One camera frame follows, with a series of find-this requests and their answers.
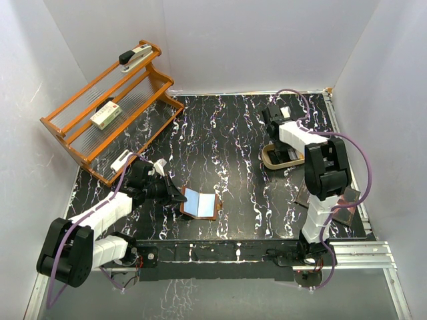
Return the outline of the silver card in tray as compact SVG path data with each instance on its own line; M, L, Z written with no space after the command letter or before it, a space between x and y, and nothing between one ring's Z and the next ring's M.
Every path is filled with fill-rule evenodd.
M296 161L299 159L298 153L294 149L288 149L288 155L291 161Z

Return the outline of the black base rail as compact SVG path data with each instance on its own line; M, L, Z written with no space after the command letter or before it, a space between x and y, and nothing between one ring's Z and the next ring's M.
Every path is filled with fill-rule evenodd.
M298 240L139 240L129 263L109 262L112 271L135 271L140 281L169 279L274 279L293 281L298 269L332 266L322 245Z

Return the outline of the black and beige stapler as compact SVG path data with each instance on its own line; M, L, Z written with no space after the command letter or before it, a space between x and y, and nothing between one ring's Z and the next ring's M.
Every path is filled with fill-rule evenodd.
M131 71L134 67L146 60L153 53L151 45L142 45L135 49L126 51L119 56L119 64L122 73Z

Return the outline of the orange wooden shelf rack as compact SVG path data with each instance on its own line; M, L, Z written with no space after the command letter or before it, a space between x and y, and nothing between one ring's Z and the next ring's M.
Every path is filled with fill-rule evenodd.
M112 186L123 171L114 173L110 165L125 149L134 155L142 153L184 110L182 103L168 95L173 79L153 65L161 49L145 40L136 47L142 45L151 45L153 53L131 71L122 73L118 58L59 108L40 119L75 162L107 186ZM108 101L118 104L122 113L100 130L90 118Z

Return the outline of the small white box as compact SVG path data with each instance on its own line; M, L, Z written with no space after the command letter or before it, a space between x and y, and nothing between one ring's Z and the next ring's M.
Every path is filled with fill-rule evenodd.
M116 160L110 165L110 169L114 173L119 173L125 165L129 165L134 160L133 153L129 149L125 149Z

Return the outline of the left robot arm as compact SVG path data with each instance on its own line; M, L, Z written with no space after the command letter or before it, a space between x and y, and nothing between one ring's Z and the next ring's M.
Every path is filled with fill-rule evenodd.
M117 190L71 219L57 218L49 226L36 263L38 273L79 287L89 273L110 262L124 266L137 260L136 240L124 233L102 234L149 200L163 206L186 202L164 171L165 159L136 161Z

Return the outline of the brown leather card holder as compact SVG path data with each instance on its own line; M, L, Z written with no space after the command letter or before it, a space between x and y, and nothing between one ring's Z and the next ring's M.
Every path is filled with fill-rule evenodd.
M180 212L192 219L216 220L222 209L222 202L216 193L200 193L183 187L183 195L187 201L180 205Z

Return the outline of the beige oval tray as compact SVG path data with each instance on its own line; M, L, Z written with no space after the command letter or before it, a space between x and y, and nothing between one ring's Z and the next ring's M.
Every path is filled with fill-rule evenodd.
M262 149L262 163L270 170L285 169L303 165L304 156L289 145L276 148L274 144L265 145Z

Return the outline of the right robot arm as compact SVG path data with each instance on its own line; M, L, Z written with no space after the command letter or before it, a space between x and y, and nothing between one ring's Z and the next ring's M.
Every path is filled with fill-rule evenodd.
M309 192L306 221L298 239L298 259L316 262L330 248L329 228L334 207L351 183L345 143L302 127L287 107L262 110L266 132L278 147L289 146L304 156L304 181Z

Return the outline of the white staples box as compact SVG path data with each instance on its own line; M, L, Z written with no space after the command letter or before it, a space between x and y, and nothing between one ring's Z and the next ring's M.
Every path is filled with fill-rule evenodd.
M108 101L100 110L90 118L91 123L100 130L104 130L117 116L122 113L121 107Z

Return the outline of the black card in tray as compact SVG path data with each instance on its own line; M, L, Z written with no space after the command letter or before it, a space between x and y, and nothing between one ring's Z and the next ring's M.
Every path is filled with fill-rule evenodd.
M282 165L291 161L287 152L282 153L275 149L268 151L268 156L272 165Z

